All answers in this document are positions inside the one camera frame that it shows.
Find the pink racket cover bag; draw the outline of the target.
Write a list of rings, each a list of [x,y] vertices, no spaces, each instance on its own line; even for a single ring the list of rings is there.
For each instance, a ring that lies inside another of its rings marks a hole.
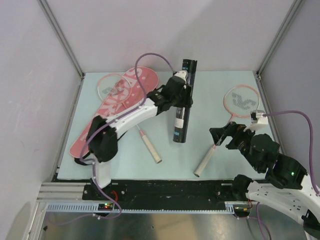
[[[159,77],[154,70],[147,67],[139,66],[137,70],[131,68],[123,74],[109,73],[97,83],[97,94],[102,104],[93,115],[94,117],[101,116],[106,119],[120,114],[144,98],[135,72],[138,73],[138,77],[147,93],[157,88]]]

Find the black shuttlecock tube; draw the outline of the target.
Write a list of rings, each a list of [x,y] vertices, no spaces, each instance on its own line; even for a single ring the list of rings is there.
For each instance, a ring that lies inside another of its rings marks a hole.
[[[193,94],[198,61],[194,59],[183,59],[182,70],[187,71],[186,82],[191,86]],[[173,141],[175,143],[185,143],[187,138],[190,107],[178,107],[175,114]]]

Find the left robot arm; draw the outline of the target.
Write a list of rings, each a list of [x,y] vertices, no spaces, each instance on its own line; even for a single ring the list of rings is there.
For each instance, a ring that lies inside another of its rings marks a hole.
[[[92,165],[93,193],[99,199],[107,199],[111,194],[110,170],[103,170],[103,167],[108,168],[109,161],[116,156],[119,139],[134,126],[171,107],[192,106],[192,87],[187,83],[187,75],[186,71],[175,72],[165,85],[150,92],[146,92],[138,78],[135,84],[129,83],[125,90],[113,87],[104,99],[109,106],[127,106],[131,95],[136,96],[138,91],[142,91],[142,99],[120,113],[97,114],[90,122],[81,151],[76,157],[77,164]]]

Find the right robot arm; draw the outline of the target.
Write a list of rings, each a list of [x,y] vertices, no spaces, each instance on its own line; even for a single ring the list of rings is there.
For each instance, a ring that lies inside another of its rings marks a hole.
[[[244,124],[229,122],[224,127],[210,128],[209,132],[216,146],[231,137],[226,148],[238,150],[274,188],[268,189],[239,174],[231,185],[234,199],[250,199],[267,205],[302,225],[312,237],[320,237],[320,196],[311,183],[310,173],[297,160],[280,153],[280,145],[269,135],[256,134]]]

